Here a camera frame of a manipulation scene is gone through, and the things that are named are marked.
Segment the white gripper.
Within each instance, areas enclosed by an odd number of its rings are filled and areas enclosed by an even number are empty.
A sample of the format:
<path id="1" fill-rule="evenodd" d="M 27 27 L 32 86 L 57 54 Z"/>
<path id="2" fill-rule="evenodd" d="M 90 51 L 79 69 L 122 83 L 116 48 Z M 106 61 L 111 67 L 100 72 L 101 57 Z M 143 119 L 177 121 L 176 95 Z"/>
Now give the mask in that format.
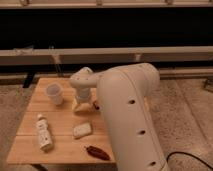
<path id="1" fill-rule="evenodd" d="M 91 89 L 90 88 L 79 88 L 76 90 L 75 98 L 77 100 L 72 104 L 72 111 L 75 113 L 80 107 L 79 103 L 86 103 L 87 111 L 95 111 L 93 102 L 89 102 L 91 100 Z"/>

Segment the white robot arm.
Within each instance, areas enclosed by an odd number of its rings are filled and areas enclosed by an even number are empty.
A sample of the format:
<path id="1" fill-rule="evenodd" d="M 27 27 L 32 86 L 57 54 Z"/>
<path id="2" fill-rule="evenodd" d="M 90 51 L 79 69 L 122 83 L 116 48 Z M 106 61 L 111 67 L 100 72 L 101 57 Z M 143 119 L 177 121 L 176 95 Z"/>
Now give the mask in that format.
<path id="1" fill-rule="evenodd" d="M 170 171 L 144 101 L 159 81 L 149 63 L 99 73 L 84 67 L 70 77 L 78 105 L 96 90 L 118 171 Z"/>

